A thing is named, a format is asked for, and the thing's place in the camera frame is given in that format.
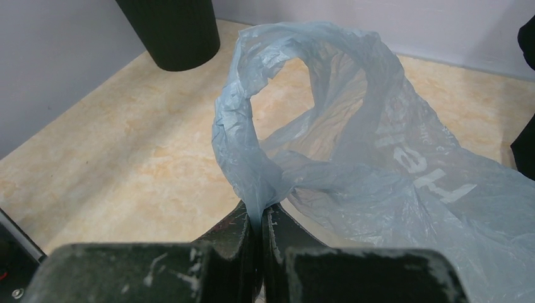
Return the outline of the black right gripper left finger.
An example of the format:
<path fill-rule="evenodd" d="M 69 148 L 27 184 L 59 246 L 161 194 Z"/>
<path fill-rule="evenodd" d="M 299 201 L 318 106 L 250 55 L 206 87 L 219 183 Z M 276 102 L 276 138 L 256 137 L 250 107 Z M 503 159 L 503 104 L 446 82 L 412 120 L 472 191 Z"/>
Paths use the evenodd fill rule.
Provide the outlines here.
<path fill-rule="evenodd" d="M 76 243 L 40 265 L 23 302 L 254 302 L 258 249 L 245 205 L 191 242 Z"/>

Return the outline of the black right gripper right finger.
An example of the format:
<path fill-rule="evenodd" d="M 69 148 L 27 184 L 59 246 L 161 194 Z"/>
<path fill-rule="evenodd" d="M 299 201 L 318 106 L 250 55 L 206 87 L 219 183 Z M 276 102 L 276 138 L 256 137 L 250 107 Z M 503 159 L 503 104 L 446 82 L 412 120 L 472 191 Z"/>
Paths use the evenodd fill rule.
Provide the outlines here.
<path fill-rule="evenodd" d="M 262 250 L 267 302 L 467 302 L 440 253 L 329 247 L 279 204 L 264 210 Z"/>

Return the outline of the light blue plastic trash bag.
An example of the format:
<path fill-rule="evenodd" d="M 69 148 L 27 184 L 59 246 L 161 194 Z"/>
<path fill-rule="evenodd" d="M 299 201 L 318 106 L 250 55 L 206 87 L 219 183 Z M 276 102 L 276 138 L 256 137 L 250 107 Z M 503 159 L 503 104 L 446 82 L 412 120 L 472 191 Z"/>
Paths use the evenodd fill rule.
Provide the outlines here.
<path fill-rule="evenodd" d="M 294 58 L 314 106 L 260 140 L 250 100 Z M 375 32 L 242 30 L 212 146 L 255 227 L 287 199 L 341 237 L 444 254 L 472 302 L 534 301 L 534 181 L 463 148 Z"/>

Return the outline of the black plastic trash bin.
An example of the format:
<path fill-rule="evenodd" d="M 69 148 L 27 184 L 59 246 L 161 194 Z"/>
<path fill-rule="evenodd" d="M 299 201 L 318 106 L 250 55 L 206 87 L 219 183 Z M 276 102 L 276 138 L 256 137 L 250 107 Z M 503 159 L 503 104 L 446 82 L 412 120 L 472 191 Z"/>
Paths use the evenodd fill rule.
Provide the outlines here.
<path fill-rule="evenodd" d="M 156 65 L 165 71 L 201 66 L 220 49 L 211 0 L 122 0 L 117 4 Z"/>

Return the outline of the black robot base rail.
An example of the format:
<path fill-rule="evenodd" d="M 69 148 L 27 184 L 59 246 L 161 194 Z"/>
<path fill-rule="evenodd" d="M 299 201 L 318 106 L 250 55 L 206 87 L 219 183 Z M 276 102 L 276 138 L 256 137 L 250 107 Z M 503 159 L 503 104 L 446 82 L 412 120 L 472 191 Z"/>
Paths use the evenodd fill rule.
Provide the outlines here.
<path fill-rule="evenodd" d="M 1 210 L 1 302 L 21 302 L 47 255 Z"/>

